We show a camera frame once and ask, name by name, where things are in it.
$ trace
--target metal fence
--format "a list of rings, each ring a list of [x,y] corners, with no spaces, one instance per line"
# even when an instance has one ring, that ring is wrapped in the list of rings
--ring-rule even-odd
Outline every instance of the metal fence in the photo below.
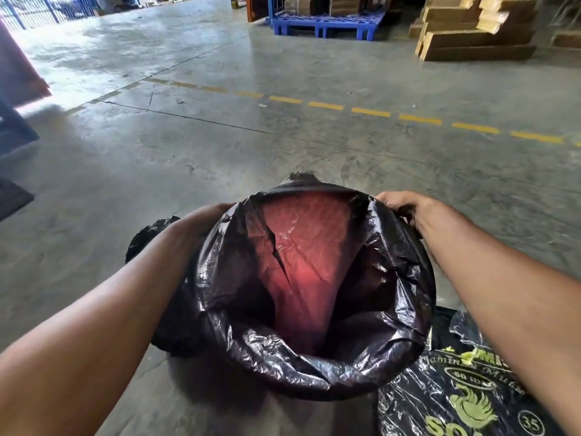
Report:
[[[146,7],[155,0],[128,0]],[[0,21],[12,31],[94,17],[97,0],[0,0]]]

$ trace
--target person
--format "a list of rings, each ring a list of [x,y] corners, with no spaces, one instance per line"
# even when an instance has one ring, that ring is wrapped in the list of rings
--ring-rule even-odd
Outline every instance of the person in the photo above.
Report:
[[[581,283],[436,199],[377,199],[424,237],[498,353],[569,434],[581,434]],[[170,225],[130,263],[0,355],[0,434],[92,435],[135,373],[193,252],[231,205]]]

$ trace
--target oval label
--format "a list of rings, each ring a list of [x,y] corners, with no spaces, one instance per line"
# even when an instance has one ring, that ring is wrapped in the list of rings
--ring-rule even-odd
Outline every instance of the oval label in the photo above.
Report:
[[[483,374],[474,372],[467,368],[446,367],[444,372],[454,381],[479,390],[494,390],[497,385]]]

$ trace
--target gray floor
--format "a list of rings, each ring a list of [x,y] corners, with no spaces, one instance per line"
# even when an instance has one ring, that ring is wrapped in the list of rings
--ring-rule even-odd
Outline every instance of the gray floor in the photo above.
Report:
[[[0,175],[36,197],[0,224],[0,348],[115,272],[144,225],[241,199],[299,170],[371,194],[431,193],[509,245],[581,277],[579,53],[420,64],[412,42],[285,38],[245,21],[229,0],[193,0],[18,36],[54,98],[30,118],[41,140],[0,159]],[[144,80],[150,76],[186,84]],[[438,290],[440,304],[460,305],[441,274]],[[372,429],[368,398],[291,401],[212,355],[168,361],[150,348],[100,434]]]

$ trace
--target dark mat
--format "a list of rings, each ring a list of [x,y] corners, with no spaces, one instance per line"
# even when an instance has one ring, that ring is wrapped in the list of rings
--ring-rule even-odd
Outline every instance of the dark mat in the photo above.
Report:
[[[0,221],[34,200],[34,196],[17,184],[0,177]]]

